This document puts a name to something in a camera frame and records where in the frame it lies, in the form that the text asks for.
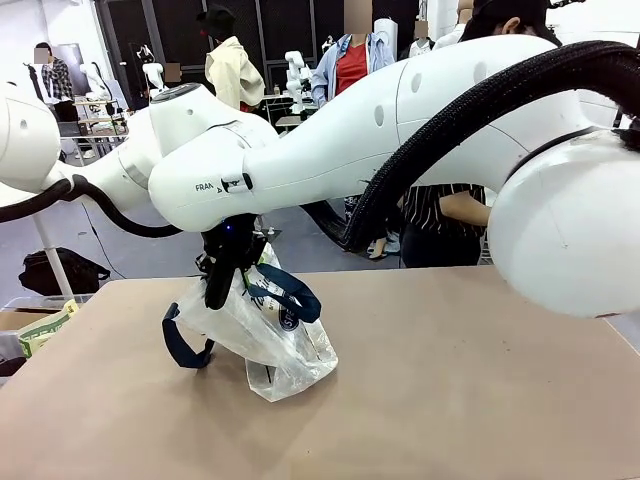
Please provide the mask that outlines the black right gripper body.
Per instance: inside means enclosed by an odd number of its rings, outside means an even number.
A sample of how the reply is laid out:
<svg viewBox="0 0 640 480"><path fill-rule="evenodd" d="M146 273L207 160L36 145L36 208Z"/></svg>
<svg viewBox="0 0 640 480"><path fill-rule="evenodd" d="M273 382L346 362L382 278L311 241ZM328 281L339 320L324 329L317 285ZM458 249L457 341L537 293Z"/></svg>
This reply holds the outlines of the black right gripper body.
<svg viewBox="0 0 640 480"><path fill-rule="evenodd" d="M251 213L231 216L202 232L201 272L224 262L242 271L256 265L266 245L266 236L256 228L256 219L257 215Z"/></svg>

